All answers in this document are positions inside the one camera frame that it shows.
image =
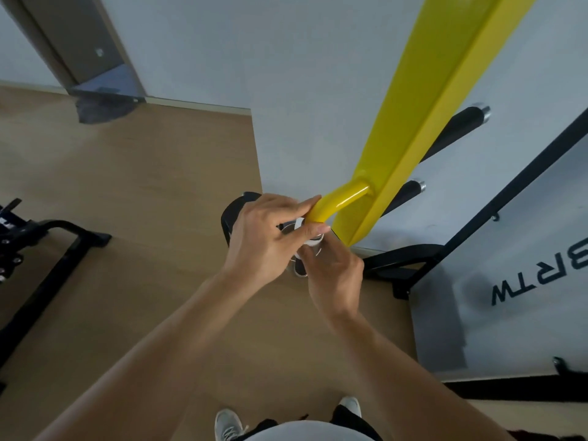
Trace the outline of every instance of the yellow machine arm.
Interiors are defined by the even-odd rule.
[[[307,219],[364,238],[535,0],[425,0],[351,181]]]

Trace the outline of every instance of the white shirt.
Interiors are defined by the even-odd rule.
[[[371,441],[363,433],[322,421],[291,421],[263,430],[247,441]]]

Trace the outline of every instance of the forearm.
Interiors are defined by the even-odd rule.
[[[362,316],[343,318],[332,326],[376,398],[395,440],[512,440],[494,421],[377,333]]]
[[[254,293],[230,275],[206,281],[37,439],[170,439],[205,350]]]

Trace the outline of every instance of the person's left hand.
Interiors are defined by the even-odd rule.
[[[246,203],[233,226],[223,272],[252,282],[257,290],[276,279],[306,240],[326,233],[325,223],[306,223],[284,235],[276,226],[304,216],[320,195],[302,203],[288,196],[264,193]]]

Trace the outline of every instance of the white sneaker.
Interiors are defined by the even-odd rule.
[[[362,417],[362,409],[359,407],[359,401],[357,400],[357,398],[354,398],[353,396],[345,396],[339,402],[339,405],[342,405],[354,415]]]
[[[231,441],[243,434],[243,424],[237,414],[229,409],[221,410],[215,419],[215,438],[217,441]]]

